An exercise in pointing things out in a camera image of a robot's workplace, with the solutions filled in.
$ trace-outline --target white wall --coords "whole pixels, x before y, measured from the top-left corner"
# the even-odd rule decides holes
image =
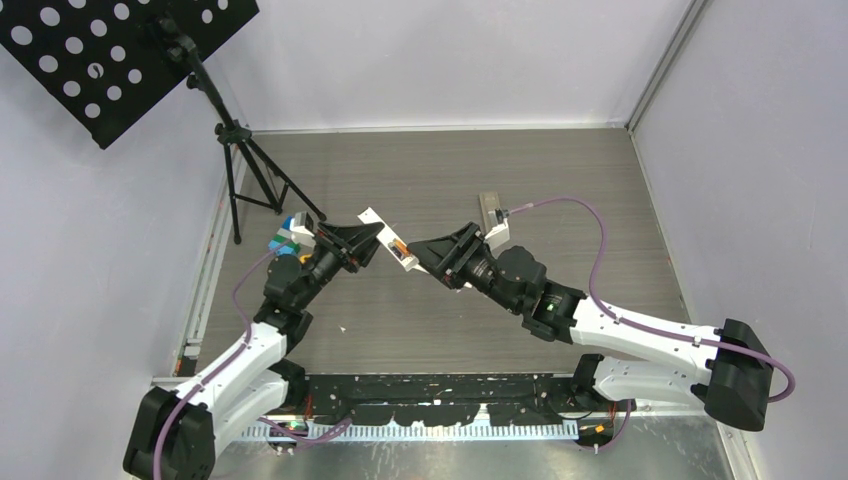
[[[693,314],[750,322],[798,378],[749,436],[769,480],[845,477],[846,18],[844,0],[713,2],[636,134]]]
[[[179,86],[101,151],[2,48],[0,84],[0,478],[118,478],[185,327],[224,176],[214,112]]]
[[[220,58],[258,129],[618,124],[689,0],[259,0]]]

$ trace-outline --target tripod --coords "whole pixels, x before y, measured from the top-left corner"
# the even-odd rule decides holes
[[[209,77],[209,73],[203,66],[203,61],[200,59],[200,55],[197,52],[197,45],[194,41],[188,35],[180,33],[177,29],[176,23],[170,18],[165,17],[160,19],[159,26],[164,34],[167,37],[170,37],[167,41],[168,47],[165,49],[170,60],[188,67],[191,71],[186,81],[188,88],[198,89],[205,93],[209,102],[221,118],[221,123],[215,126],[215,134],[218,136],[218,142],[220,142],[224,147],[224,159],[227,167],[227,186],[230,192],[230,212],[233,216],[233,241],[236,245],[241,243],[241,232],[239,230],[236,200],[243,200],[261,207],[270,208],[274,211],[274,213],[279,215],[283,212],[283,201],[286,198],[286,194],[289,189],[292,189],[294,193],[297,194],[304,203],[306,203],[309,209],[315,212],[321,221],[326,220],[327,216],[324,215],[324,213],[319,210],[314,203],[312,203],[312,200],[310,200],[309,197],[307,197],[306,194],[298,188],[292,179],[286,175],[276,163],[274,163],[274,160],[272,160],[271,157],[269,157],[268,154],[256,144],[256,141],[252,138],[253,132],[242,127],[238,120],[233,119],[232,115],[230,115],[230,112],[224,105],[224,100],[221,98],[218,88],[215,87],[215,84]],[[259,187],[262,189],[262,192],[268,200],[267,202],[236,193],[235,178],[233,175],[233,145],[237,146],[242,156],[244,156],[244,161],[256,177]],[[254,153],[274,175],[283,179],[283,190],[280,193],[279,198],[271,190],[268,180],[259,169]]]

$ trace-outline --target black perforated panel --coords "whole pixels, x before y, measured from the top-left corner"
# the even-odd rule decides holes
[[[186,76],[148,38],[146,23],[166,11],[206,59],[259,8],[255,0],[0,0],[0,43],[106,148]]]

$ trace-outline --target white circular hole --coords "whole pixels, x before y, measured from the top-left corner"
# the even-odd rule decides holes
[[[88,69],[86,71],[88,72],[88,76],[95,80],[102,77],[103,73],[105,73],[103,70],[103,65],[100,65],[99,63],[92,63],[88,66]]]
[[[127,52],[124,50],[124,47],[114,46],[112,47],[112,60],[116,62],[123,62],[125,58],[127,58]]]
[[[42,8],[41,21],[48,27],[55,27],[56,25],[59,25],[59,12],[57,12],[55,8]]]
[[[28,28],[18,25],[12,28],[12,40],[18,45],[29,45],[32,43],[32,32]]]
[[[109,97],[109,100],[112,100],[113,102],[120,99],[121,98],[121,88],[117,87],[115,85],[112,85],[111,87],[109,87],[108,90],[106,90],[106,96]]]
[[[102,37],[106,35],[107,31],[109,31],[109,29],[106,28],[106,22],[103,20],[98,19],[91,22],[91,33],[93,33],[94,36]]]
[[[69,37],[65,41],[65,48],[74,55],[82,52],[82,40],[77,37]]]
[[[115,4],[115,16],[118,20],[126,20],[130,18],[130,8],[123,3]]]
[[[76,97],[82,89],[80,88],[79,83],[71,80],[70,82],[65,82],[62,86],[62,91],[69,97]]]
[[[135,68],[130,70],[130,73],[127,74],[127,80],[132,84],[141,82],[141,72]]]
[[[46,73],[53,73],[59,68],[59,62],[50,55],[45,55],[38,59],[38,66]]]
[[[85,106],[85,116],[88,118],[97,118],[100,116],[100,105],[89,103]]]

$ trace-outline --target tripod base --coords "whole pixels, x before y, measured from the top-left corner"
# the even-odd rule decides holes
[[[306,194],[298,188],[292,179],[286,175],[276,163],[274,163],[271,157],[269,157],[259,145],[256,144],[252,138],[253,132],[239,125],[238,120],[233,120],[233,126],[231,128],[226,128],[223,124],[219,123],[215,127],[215,133],[218,135],[218,142],[224,146],[224,159],[226,160],[227,167],[227,186],[229,188],[230,197],[230,212],[233,216],[233,242],[235,242],[236,245],[241,243],[241,230],[239,229],[236,200],[242,200],[254,205],[259,205],[260,207],[270,208],[274,211],[274,213],[279,215],[283,213],[283,201],[285,201],[286,195],[288,194],[289,189],[291,189],[298,197],[300,197],[301,200],[303,200],[310,210],[315,212],[315,215],[319,220],[323,222],[327,219],[324,212],[318,209],[318,207],[312,203],[312,200],[310,200],[309,197],[307,197]],[[265,194],[267,202],[236,193],[235,176],[233,175],[233,145],[237,146],[242,156],[244,156],[244,161],[256,177],[256,181],[259,183],[259,187]],[[262,160],[265,166],[274,175],[283,179],[283,191],[280,193],[279,197],[277,197],[272,191],[271,186],[269,185],[269,179],[266,179],[262,170],[260,170],[254,154]]]

